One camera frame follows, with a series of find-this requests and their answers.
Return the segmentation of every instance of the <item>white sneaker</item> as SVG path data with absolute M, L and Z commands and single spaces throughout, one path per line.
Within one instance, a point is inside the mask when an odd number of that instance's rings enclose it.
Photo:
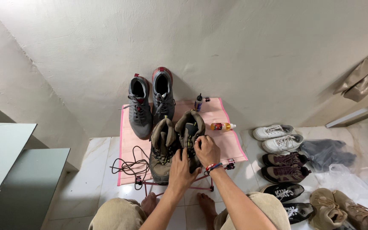
M 253 137 L 257 140 L 264 141 L 266 139 L 283 137 L 291 134 L 293 127 L 290 125 L 275 124 L 268 127 L 255 128 Z
M 299 148 L 303 142 L 303 137 L 299 134 L 291 134 L 280 138 L 268 139 L 262 142 L 265 151 L 277 154 L 285 150 L 291 151 Z

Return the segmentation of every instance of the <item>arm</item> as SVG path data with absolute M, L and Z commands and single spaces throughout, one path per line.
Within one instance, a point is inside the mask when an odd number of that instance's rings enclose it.
M 221 150 L 210 136 L 199 137 L 194 148 L 205 167 L 220 162 Z M 220 192 L 236 229 L 276 230 L 268 217 L 235 185 L 224 168 L 215 168 L 210 172 L 210 176 Z
M 192 174 L 190 173 L 187 148 L 183 150 L 182 158 L 181 160 L 181 149 L 179 149 L 172 158 L 168 187 L 140 230 L 165 230 L 184 192 L 201 172 L 201 168 L 198 168 Z

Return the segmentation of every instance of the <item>beige corduroy pants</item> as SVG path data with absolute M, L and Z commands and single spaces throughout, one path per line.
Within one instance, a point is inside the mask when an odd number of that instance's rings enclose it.
M 290 230 L 288 215 L 275 196 L 260 192 L 251 192 L 247 196 L 278 230 Z M 105 202 L 97 210 L 89 230 L 138 230 L 144 221 L 146 221 L 146 215 L 137 201 L 115 198 Z M 215 218 L 214 228 L 215 230 L 235 230 L 227 209 Z

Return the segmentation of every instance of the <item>beige boot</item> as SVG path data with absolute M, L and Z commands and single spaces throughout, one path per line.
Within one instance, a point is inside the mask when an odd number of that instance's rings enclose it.
M 368 230 L 368 208 L 360 204 L 356 204 L 348 196 L 339 190 L 333 191 L 335 202 L 340 208 L 347 212 L 348 221 L 357 230 Z
M 309 199 L 316 208 L 316 214 L 309 218 L 309 224 L 318 230 L 333 230 L 347 219 L 347 213 L 339 209 L 333 193 L 325 188 L 312 192 Z

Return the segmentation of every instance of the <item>brown hiking boot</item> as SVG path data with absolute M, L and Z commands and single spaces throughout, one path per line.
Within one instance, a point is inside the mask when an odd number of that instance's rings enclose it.
M 282 166 L 282 167 L 263 167 L 261 169 L 262 175 L 268 181 L 278 184 L 282 182 L 299 183 L 304 180 L 312 171 L 306 167 L 298 165 Z
M 348 221 L 357 230 L 368 230 L 368 208 L 356 204 L 339 190 L 333 191 L 335 202 L 348 215 Z
M 150 172 L 155 183 L 167 185 L 172 157 L 180 143 L 170 119 L 164 118 L 154 127 L 151 134 Z
M 262 156 L 262 160 L 266 166 L 293 166 L 296 164 L 302 167 L 308 162 L 308 158 L 298 152 L 291 152 L 288 155 L 265 154 Z
M 339 209 L 332 191 L 320 188 L 310 194 L 310 203 L 316 208 L 316 214 L 309 218 L 309 224 L 318 230 L 333 230 L 347 219 L 347 213 Z
M 193 173 L 198 167 L 201 167 L 201 162 L 196 156 L 194 143 L 199 136 L 205 133 L 205 124 L 202 117 L 194 110 L 189 110 L 183 114 L 180 120 L 175 125 L 175 131 L 178 134 L 181 147 L 188 148 L 188 160 L 190 165 L 190 173 Z

